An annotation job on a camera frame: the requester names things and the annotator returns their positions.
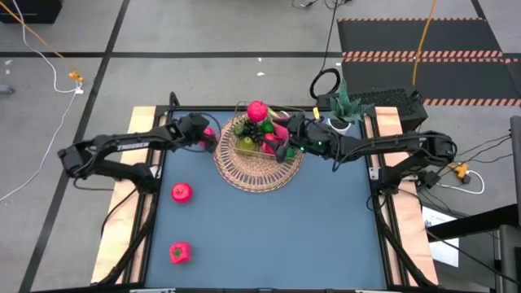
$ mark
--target wicker basket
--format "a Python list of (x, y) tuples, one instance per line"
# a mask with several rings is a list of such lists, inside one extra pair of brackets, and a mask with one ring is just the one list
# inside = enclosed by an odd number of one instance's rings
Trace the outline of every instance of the wicker basket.
[[(232, 186), (251, 192), (276, 190), (288, 183), (298, 172), (304, 155), (296, 151), (294, 158), (277, 163), (275, 156), (260, 150), (245, 151), (235, 148), (237, 138), (233, 134), (234, 125), (247, 118), (243, 109), (247, 102), (239, 102), (234, 116), (222, 127), (221, 139), (215, 151), (214, 160), (223, 178)], [(301, 111), (284, 108), (286, 112)]]

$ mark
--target white paper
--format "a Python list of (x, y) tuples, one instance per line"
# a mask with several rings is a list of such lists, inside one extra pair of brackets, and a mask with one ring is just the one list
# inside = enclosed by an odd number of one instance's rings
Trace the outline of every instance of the white paper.
[[(453, 216), (445, 215), (444, 213), (437, 212), (431, 208), (423, 207), (422, 214), (425, 226), (438, 225), (448, 221), (456, 220), (456, 218)], [(455, 247), (459, 247), (459, 238), (454, 238), (445, 241), (454, 245)], [(433, 259), (438, 260), (447, 265), (452, 265), (456, 268), (458, 267), (458, 250), (442, 242), (434, 242), (429, 244), (431, 246), (431, 254)]]

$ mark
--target white pot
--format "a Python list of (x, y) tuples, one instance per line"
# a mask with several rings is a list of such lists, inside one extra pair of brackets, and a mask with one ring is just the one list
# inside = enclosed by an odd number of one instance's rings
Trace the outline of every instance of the white pot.
[(345, 134), (348, 132), (348, 130), (349, 130), (349, 128), (351, 127), (351, 124), (352, 124), (352, 123), (349, 123), (347, 127), (343, 128), (343, 129), (338, 129), (338, 128), (336, 128), (335, 126), (333, 126), (333, 124), (331, 123), (331, 119), (327, 118), (326, 123), (327, 123), (329, 126), (331, 126), (331, 128), (334, 129), (337, 133), (340, 133), (340, 134), (342, 134), (342, 135), (345, 135)]

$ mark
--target yellow connector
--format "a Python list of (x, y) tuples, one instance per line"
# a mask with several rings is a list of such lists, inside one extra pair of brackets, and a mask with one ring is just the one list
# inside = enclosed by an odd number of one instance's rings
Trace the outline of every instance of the yellow connector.
[(78, 72), (76, 72), (76, 70), (74, 70), (72, 72), (69, 72), (68, 76), (71, 77), (73, 80), (78, 81), (78, 82), (83, 82), (84, 81), (84, 78), (81, 77), (81, 75), (79, 75)]
[(454, 172), (458, 175), (458, 178), (465, 178), (466, 172), (469, 169), (468, 164), (450, 164), (449, 167), (454, 170)]

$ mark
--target green plant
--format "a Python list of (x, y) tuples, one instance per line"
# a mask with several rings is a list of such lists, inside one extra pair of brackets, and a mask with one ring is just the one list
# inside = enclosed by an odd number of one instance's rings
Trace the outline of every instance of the green plant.
[(331, 119), (345, 122), (359, 121), (372, 105), (361, 105), (360, 99), (350, 101), (348, 97), (348, 85), (343, 79), (340, 82), (338, 99), (331, 99)]

